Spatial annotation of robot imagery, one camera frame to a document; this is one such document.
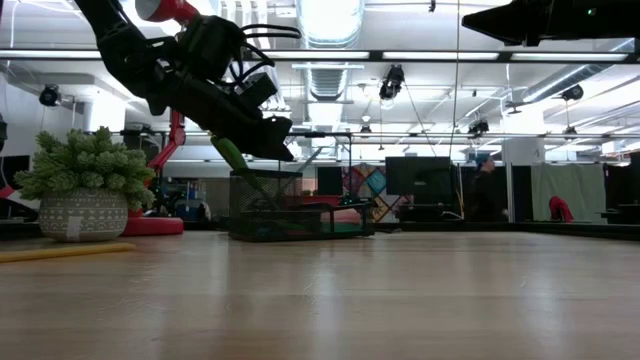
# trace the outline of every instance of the person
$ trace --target person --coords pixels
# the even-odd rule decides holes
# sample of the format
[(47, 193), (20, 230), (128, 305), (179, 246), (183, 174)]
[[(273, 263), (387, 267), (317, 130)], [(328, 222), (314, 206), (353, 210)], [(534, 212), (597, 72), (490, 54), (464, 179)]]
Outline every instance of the person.
[(472, 201), (469, 220), (477, 222), (506, 221), (506, 210), (502, 209), (497, 198), (493, 172), (496, 163), (491, 156), (478, 155), (476, 158), (477, 174), (473, 179)]

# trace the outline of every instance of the yellow strip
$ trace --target yellow strip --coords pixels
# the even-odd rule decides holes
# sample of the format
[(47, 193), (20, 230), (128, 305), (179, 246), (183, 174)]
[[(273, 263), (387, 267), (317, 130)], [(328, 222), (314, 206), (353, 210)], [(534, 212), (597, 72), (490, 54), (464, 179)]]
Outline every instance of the yellow strip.
[(102, 253), (118, 252), (118, 251), (131, 251), (131, 250), (134, 250), (135, 248), (136, 246), (133, 244), (118, 243), (118, 244), (106, 244), (106, 245), (74, 246), (74, 247), (65, 247), (65, 248), (59, 248), (59, 249), (0, 252), (0, 263), (50, 259), (50, 258), (65, 257), (65, 256), (102, 254)]

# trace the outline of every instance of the white patterned pot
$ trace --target white patterned pot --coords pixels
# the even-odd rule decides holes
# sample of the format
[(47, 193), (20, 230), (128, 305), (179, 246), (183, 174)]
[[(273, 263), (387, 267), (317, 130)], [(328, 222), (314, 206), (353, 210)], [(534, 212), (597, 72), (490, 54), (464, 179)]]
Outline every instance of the white patterned pot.
[(127, 199), (106, 189), (77, 189), (46, 194), (40, 202), (42, 233), (67, 242), (106, 241), (127, 225)]

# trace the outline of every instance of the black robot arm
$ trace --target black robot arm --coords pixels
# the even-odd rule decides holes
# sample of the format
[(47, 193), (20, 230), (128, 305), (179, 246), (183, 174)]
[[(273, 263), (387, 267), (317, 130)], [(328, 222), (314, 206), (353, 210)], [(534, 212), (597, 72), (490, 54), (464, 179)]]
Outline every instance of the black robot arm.
[[(161, 115), (170, 107), (202, 129), (228, 138), (243, 153), (293, 160), (283, 144), (291, 120), (263, 119), (259, 109), (277, 89), (266, 73), (255, 70), (274, 63), (247, 43), (243, 29), (217, 16), (196, 14), (177, 40), (146, 39), (118, 0), (76, 0), (76, 4), (91, 24), (109, 73), (146, 99), (151, 114)], [(300, 37), (294, 28), (266, 27), (288, 31), (266, 36)], [(245, 72), (242, 60), (247, 51), (262, 60)], [(225, 82), (232, 61), (238, 62), (240, 73), (232, 71), (235, 81)]]

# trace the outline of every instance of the wire mesh basket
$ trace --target wire mesh basket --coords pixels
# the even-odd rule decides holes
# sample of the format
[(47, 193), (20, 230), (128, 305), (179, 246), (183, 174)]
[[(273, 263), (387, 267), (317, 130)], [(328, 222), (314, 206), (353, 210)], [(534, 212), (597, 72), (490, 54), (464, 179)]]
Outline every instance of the wire mesh basket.
[[(350, 223), (337, 222), (336, 214), (349, 209)], [(229, 234), (233, 238), (312, 240), (362, 236), (365, 230), (364, 205), (336, 208), (324, 203), (305, 204), (301, 173), (253, 169), (231, 172)]]

